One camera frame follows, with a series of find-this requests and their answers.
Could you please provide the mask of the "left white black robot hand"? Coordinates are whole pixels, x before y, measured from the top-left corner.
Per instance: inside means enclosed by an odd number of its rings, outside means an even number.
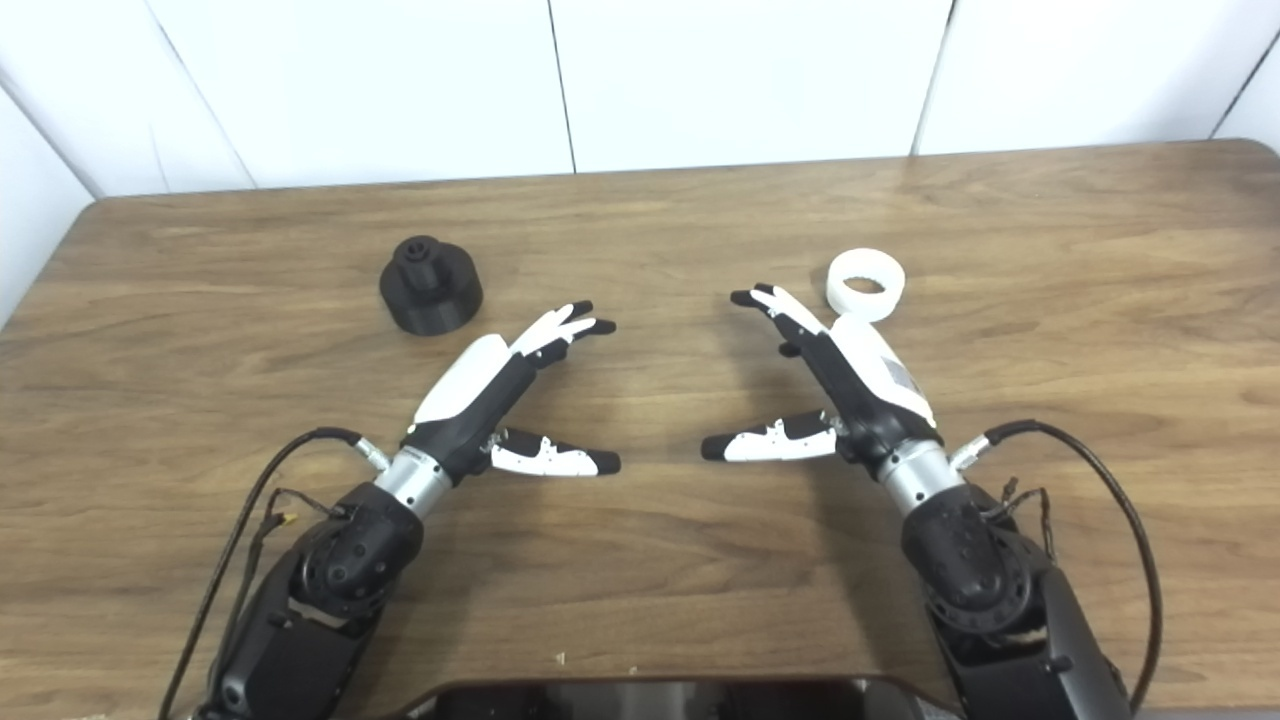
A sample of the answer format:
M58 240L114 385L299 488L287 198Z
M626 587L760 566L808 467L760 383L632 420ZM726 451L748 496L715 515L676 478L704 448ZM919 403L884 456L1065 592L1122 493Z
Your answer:
M572 343L617 331L593 310L589 300L566 304L511 342L498 333L475 340L428 391L399 446L430 457L454 484L484 471L492 437L538 373L564 360Z

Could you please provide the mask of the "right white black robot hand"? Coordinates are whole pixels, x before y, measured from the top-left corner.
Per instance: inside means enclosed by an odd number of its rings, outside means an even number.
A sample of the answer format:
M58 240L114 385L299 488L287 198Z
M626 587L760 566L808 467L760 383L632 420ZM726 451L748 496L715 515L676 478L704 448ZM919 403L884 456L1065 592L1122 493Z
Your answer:
M940 442L929 404L865 322L824 324L786 290L758 283L730 295L732 304L765 314L778 329L780 354L800 357L829 398L829 410L782 416L701 442L714 462L795 461L840 456L877 471L902 446Z

